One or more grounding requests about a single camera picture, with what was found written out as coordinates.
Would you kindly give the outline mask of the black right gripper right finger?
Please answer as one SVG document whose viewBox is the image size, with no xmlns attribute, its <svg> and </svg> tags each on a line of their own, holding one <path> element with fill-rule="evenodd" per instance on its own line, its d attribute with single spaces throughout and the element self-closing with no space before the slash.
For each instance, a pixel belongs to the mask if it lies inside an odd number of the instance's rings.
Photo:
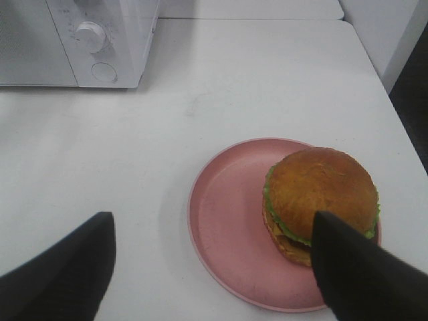
<svg viewBox="0 0 428 321">
<path fill-rule="evenodd" d="M 338 320 L 426 320 L 427 274 L 331 212 L 314 216 L 312 269 Z"/>
</svg>

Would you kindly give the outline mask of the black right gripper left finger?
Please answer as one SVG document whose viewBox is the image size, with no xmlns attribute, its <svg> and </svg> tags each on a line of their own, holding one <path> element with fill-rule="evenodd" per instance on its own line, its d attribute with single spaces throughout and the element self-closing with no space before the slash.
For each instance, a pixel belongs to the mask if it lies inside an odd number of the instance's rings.
<svg viewBox="0 0 428 321">
<path fill-rule="evenodd" d="M 94 320 L 116 261 L 111 212 L 1 276 L 2 320 Z"/>
</svg>

